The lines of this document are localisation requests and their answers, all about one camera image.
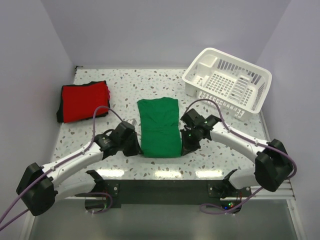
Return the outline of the green t-shirt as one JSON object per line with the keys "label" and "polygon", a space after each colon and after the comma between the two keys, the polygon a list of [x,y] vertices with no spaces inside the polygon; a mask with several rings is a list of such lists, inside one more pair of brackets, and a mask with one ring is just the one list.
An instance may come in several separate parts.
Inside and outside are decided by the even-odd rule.
{"label": "green t-shirt", "polygon": [[162,97],[137,102],[141,150],[146,158],[179,158],[182,142],[179,131],[179,103],[177,99]]}

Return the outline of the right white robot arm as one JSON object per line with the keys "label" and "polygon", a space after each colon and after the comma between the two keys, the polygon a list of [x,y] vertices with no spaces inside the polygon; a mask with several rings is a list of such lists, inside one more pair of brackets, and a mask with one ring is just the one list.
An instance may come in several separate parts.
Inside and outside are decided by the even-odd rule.
{"label": "right white robot arm", "polygon": [[221,197],[235,196],[246,187],[260,186],[275,192],[295,172],[295,165],[289,158],[283,143],[277,139],[265,141],[233,130],[223,119],[214,115],[204,118],[195,109],[182,117],[181,155],[185,156],[200,149],[201,140],[224,144],[242,154],[254,166],[248,169],[234,169],[215,188]]}

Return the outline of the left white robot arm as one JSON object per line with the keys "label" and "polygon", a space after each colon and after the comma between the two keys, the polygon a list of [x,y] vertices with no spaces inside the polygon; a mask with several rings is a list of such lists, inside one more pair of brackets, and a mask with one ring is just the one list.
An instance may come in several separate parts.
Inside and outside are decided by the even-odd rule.
{"label": "left white robot arm", "polygon": [[115,129],[94,136],[84,147],[60,160],[43,166],[30,164],[23,173],[16,193],[33,216],[42,215],[56,201],[85,191],[79,183],[64,185],[65,180],[117,152],[122,152],[126,157],[142,153],[134,124],[122,121]]}

